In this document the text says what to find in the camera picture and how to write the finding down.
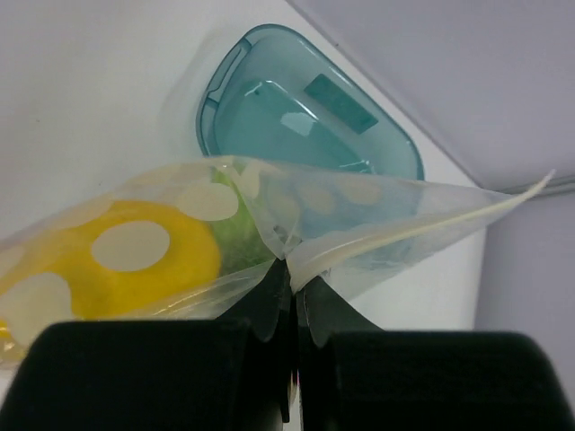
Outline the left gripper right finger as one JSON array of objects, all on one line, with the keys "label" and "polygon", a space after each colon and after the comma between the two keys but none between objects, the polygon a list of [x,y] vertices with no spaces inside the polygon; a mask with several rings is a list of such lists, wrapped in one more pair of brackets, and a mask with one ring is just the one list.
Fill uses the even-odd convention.
[{"label": "left gripper right finger", "polygon": [[316,278],[295,296],[305,430],[571,430],[544,351],[501,331],[382,330]]}]

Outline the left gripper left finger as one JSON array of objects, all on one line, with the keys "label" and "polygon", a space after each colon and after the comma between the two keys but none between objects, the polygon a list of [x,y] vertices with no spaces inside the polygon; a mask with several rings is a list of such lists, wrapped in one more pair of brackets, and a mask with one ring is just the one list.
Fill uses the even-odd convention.
[{"label": "left gripper left finger", "polygon": [[280,430],[294,358],[285,262],[213,320],[62,322],[33,342],[4,430]]}]

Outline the green fake lettuce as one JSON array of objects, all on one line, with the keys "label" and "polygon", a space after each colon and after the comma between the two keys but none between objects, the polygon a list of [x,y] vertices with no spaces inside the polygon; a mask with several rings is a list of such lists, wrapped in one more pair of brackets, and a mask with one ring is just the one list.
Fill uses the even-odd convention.
[{"label": "green fake lettuce", "polygon": [[210,223],[222,259],[219,276],[227,276],[274,260],[275,255],[262,241],[237,187],[219,170],[212,175],[212,180],[229,187],[238,200],[238,209],[232,217]]}]

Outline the clear dotted zip bag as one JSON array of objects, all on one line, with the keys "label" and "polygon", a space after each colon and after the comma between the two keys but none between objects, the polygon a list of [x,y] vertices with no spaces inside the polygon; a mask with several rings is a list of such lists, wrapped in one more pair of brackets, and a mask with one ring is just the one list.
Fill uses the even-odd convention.
[{"label": "clear dotted zip bag", "polygon": [[275,260],[346,299],[536,196],[241,156],[168,164],[1,242],[1,366],[65,321],[213,319]]}]

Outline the yellow fake food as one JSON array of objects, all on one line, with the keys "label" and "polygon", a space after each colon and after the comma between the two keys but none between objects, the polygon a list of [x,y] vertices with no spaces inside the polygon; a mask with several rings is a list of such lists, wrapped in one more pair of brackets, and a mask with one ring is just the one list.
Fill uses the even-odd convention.
[{"label": "yellow fake food", "polygon": [[207,223],[176,207],[123,200],[75,227],[1,253],[1,336],[29,345],[52,323],[112,319],[215,280]]}]

